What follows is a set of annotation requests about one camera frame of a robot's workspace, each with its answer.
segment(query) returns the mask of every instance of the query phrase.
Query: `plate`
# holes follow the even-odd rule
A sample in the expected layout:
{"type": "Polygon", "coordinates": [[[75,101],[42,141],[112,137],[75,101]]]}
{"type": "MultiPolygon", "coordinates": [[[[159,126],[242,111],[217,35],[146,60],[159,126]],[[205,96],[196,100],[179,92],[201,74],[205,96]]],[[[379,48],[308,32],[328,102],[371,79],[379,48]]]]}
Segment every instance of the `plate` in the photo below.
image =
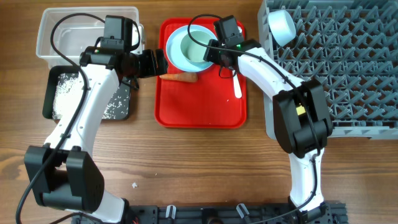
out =
{"type": "MultiPolygon", "coordinates": [[[[209,29],[203,26],[191,25],[190,32],[202,31],[209,34],[213,39],[217,39],[216,35],[209,29]]],[[[209,68],[212,62],[203,62],[200,64],[192,64],[187,58],[184,57],[181,51],[181,41],[188,35],[188,26],[183,26],[175,30],[166,43],[166,54],[171,64],[185,72],[200,72],[209,68]]]]}

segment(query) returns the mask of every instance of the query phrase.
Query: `cup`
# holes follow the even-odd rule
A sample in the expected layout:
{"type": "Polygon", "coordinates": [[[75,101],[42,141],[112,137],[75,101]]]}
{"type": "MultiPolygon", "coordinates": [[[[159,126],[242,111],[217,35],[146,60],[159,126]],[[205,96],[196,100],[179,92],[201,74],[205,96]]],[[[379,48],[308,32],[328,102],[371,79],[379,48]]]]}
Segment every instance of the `cup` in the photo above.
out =
{"type": "Polygon", "coordinates": [[[278,10],[268,14],[269,28],[276,42],[285,46],[296,37],[296,27],[286,10],[278,10]]]}
{"type": "MultiPolygon", "coordinates": [[[[203,31],[192,31],[191,35],[195,40],[206,45],[209,43],[209,40],[212,39],[211,35],[203,31]]],[[[181,40],[181,52],[184,57],[194,65],[206,63],[203,59],[206,47],[195,43],[188,34],[181,40]]]]}

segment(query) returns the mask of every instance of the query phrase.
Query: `light green cup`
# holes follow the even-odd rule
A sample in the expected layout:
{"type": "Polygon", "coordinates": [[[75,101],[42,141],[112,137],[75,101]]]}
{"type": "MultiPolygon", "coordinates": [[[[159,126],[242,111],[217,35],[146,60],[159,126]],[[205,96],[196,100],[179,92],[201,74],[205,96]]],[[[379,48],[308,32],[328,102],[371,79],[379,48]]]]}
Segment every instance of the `light green cup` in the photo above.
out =
{"type": "MultiPolygon", "coordinates": [[[[209,40],[212,39],[209,34],[202,31],[192,31],[191,35],[195,40],[206,45],[209,43],[209,40]]],[[[181,51],[184,57],[194,65],[207,63],[203,59],[203,57],[205,56],[206,47],[195,43],[188,34],[186,34],[186,36],[181,41],[181,51]]]]}

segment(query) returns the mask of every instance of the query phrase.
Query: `yellow object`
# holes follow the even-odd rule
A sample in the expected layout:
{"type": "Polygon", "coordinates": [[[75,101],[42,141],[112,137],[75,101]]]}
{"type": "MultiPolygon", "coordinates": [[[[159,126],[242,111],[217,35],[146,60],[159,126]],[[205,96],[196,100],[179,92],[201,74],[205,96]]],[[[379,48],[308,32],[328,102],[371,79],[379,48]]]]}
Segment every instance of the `yellow object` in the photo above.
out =
{"type": "Polygon", "coordinates": [[[305,114],[305,109],[302,105],[296,107],[297,114],[300,116],[301,114],[305,114]]]}

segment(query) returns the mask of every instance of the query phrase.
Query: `red tray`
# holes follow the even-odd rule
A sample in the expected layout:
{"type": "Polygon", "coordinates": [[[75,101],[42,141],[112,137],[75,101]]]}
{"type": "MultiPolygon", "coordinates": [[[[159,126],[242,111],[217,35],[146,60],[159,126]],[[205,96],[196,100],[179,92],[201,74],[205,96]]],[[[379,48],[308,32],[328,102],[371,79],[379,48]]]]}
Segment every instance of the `red tray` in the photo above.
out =
{"type": "MultiPolygon", "coordinates": [[[[188,25],[191,18],[171,18],[160,28],[159,48],[166,49],[169,36],[178,28],[188,25]]],[[[216,19],[197,19],[194,24],[213,31],[216,19]]],[[[183,71],[174,67],[170,60],[168,73],[183,71]]],[[[196,83],[184,83],[156,79],[155,119],[168,128],[238,128],[246,121],[246,79],[238,74],[242,98],[237,99],[233,90],[232,78],[220,78],[220,66],[212,65],[198,73],[196,83]]],[[[232,75],[223,69],[222,77],[232,75]]]]}

